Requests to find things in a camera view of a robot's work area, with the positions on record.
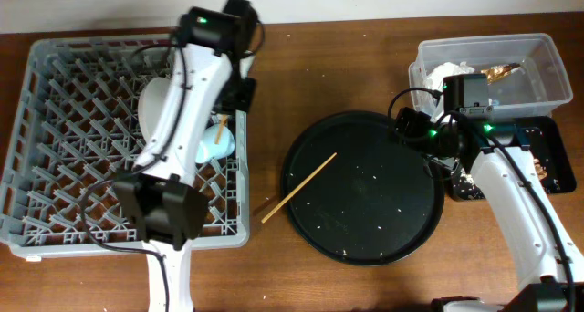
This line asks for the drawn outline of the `wooden chopstick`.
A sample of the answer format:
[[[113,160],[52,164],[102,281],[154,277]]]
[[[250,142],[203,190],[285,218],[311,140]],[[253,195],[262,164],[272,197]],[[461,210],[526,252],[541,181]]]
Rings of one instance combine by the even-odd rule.
[[[215,135],[215,139],[214,139],[214,143],[215,144],[219,144],[223,135],[223,131],[224,128],[226,127],[228,121],[228,116],[225,114],[221,114],[220,116],[220,122],[219,122],[219,127],[216,131],[216,135]]]
[[[294,188],[287,196],[285,196],[266,216],[261,219],[261,224],[265,224],[275,213],[277,213],[284,205],[286,205],[299,191],[301,191],[309,182],[312,181],[332,160],[338,155],[337,152],[332,153],[325,161],[323,161],[310,175],[305,178],[296,188]]]

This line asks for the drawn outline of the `food scraps and rice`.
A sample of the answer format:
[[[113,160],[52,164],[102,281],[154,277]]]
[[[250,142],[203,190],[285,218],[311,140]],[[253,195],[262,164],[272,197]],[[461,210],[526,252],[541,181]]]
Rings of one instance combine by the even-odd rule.
[[[561,193],[560,180],[552,171],[551,160],[545,158],[541,161],[534,158],[534,166],[537,176],[547,193]],[[452,187],[450,189],[451,197],[456,201],[483,200],[485,197],[475,185],[470,174],[464,170],[451,179]]]

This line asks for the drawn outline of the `white napkin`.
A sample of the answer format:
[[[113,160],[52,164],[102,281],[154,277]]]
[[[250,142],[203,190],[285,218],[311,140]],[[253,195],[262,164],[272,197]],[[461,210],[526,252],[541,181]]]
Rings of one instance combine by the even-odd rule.
[[[446,62],[436,67],[424,80],[426,88],[443,92],[443,79],[455,75],[475,73],[475,69],[468,66],[465,61],[460,64]]]

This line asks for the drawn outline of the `blue cup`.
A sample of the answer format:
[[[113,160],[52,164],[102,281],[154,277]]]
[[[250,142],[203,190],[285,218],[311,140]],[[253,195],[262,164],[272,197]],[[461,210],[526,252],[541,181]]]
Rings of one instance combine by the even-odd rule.
[[[201,137],[195,162],[203,164],[212,159],[222,159],[231,155],[235,150],[235,137],[227,128],[224,128],[223,135],[219,144],[214,143],[216,131],[219,124],[207,128]]]

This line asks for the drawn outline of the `brown snack wrapper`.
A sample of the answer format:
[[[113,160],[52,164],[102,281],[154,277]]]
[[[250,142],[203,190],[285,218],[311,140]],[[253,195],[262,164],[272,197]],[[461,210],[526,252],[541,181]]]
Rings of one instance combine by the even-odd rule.
[[[519,63],[509,63],[504,65],[492,66],[487,69],[482,69],[481,73],[486,75],[487,83],[493,84],[497,81],[506,78],[515,72],[517,72],[521,68]]]

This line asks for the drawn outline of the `grey round plate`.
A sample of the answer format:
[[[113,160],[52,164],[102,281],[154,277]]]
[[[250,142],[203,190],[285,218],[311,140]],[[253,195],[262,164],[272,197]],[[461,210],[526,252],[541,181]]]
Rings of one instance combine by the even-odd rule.
[[[167,78],[154,78],[140,94],[138,120],[142,136],[146,141],[151,139],[156,129],[170,83],[171,81]]]

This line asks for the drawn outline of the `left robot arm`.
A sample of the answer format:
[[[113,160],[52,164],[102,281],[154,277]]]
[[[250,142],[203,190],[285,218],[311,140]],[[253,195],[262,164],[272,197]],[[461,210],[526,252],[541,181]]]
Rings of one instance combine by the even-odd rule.
[[[246,0],[227,0],[220,12],[199,7],[182,15],[177,59],[157,127],[134,173],[113,183],[123,212],[147,256],[151,311],[192,311],[193,249],[235,248],[249,233],[203,237],[209,201],[194,188],[196,154],[212,112],[244,121],[256,81],[247,76],[249,45],[259,17]]]

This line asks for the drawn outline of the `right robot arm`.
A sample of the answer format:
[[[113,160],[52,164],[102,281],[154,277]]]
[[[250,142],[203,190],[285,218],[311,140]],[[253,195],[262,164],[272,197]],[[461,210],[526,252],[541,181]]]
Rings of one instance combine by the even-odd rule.
[[[389,135],[433,159],[455,159],[482,192],[513,257],[518,294],[504,311],[580,311],[583,254],[541,185],[525,129],[497,120],[482,73],[450,76],[429,95],[443,115],[390,112]]]

